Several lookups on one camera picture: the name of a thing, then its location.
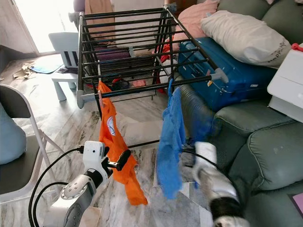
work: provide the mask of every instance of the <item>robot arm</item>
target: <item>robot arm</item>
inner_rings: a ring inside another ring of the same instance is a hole
[[[85,173],[77,176],[66,185],[59,199],[46,213],[44,227],[78,227],[84,211],[89,207],[96,189],[106,184],[113,170],[121,171],[129,156],[126,150],[117,162],[109,162],[108,149],[101,142],[86,141],[84,144],[83,163]]]
[[[205,142],[195,144],[196,153],[216,163],[216,148]],[[213,216],[214,227],[249,227],[243,218],[237,192],[231,181],[215,166],[197,158],[193,171],[194,179],[201,185]]]

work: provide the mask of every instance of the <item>doorway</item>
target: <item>doorway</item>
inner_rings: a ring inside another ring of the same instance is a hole
[[[68,18],[74,12],[73,0],[14,0],[20,15],[39,51],[53,52],[48,34],[77,32]]]

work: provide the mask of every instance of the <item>green sofa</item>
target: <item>green sofa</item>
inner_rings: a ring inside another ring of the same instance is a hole
[[[218,10],[251,15],[303,43],[303,7],[294,0],[221,0]],[[190,85],[183,85],[182,111],[189,132],[191,119],[212,116],[218,165],[239,188],[252,227],[303,227],[292,195],[303,193],[303,124],[267,107],[269,99],[225,107],[213,113]]]

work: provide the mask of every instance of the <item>printed logo on shirt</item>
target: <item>printed logo on shirt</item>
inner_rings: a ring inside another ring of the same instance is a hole
[[[115,128],[114,128],[114,121],[113,121],[113,117],[109,117],[109,119],[107,120],[107,127],[108,130],[110,132],[110,134],[112,136],[116,136],[116,132],[115,132]]]

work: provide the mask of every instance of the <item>blue cushion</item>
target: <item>blue cushion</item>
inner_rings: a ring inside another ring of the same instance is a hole
[[[11,119],[0,103],[0,165],[19,158],[26,150],[25,132]]]

